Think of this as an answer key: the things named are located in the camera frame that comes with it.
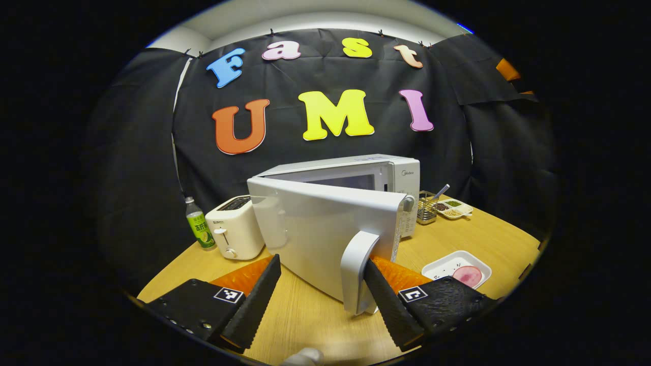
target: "green bottle label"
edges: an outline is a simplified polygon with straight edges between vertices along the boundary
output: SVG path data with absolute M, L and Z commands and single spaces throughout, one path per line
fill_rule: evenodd
M 190 223 L 192 232 L 195 233 L 195 238 L 197 238 L 201 247 L 209 248 L 215 245 L 215 239 L 213 239 L 210 234 L 210 229 L 208 228 L 206 218 L 204 218 L 203 214 L 195 216 L 194 218 L 187 218 L 187 222 Z

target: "metal utensil holder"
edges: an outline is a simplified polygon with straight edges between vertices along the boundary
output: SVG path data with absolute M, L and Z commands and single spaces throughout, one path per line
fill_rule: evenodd
M 418 193 L 418 214 L 416 222 L 421 225 L 431 224 L 436 221 L 436 204 L 438 198 L 433 200 L 434 193 L 429 191 L 420 191 Z

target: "toaster knob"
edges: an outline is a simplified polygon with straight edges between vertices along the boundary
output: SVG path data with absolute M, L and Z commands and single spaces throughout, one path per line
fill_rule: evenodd
M 238 256 L 237 253 L 235 253 L 235 250 L 228 248 L 224 251 L 224 257 L 226 258 L 236 258 Z

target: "wooden table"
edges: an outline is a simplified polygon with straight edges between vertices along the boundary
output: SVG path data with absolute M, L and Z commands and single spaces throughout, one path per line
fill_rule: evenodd
M 439 215 L 429 225 L 416 225 L 414 235 L 401 240 L 396 263 L 420 273 L 426 264 L 466 250 L 492 269 L 491 277 L 477 290 L 497 299 L 514 289 L 527 265 L 534 264 L 538 245 L 526 232 L 474 209 L 470 218 L 449 220 Z M 203 251 L 195 242 L 153 278 L 138 299 L 151 302 L 190 278 L 212 281 L 268 255 L 265 247 L 255 259 L 229 260 L 218 250 Z M 284 266 L 281 273 L 244 356 L 278 365 L 302 348 L 313 347 L 324 353 L 326 365 L 369 365 L 403 354 L 393 344 L 380 312 L 353 317 L 341 302 Z

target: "pink food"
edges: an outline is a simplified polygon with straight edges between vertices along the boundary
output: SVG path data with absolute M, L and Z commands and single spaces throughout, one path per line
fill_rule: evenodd
M 468 287 L 474 287 L 482 280 L 482 272 L 475 266 L 459 267 L 452 276 Z

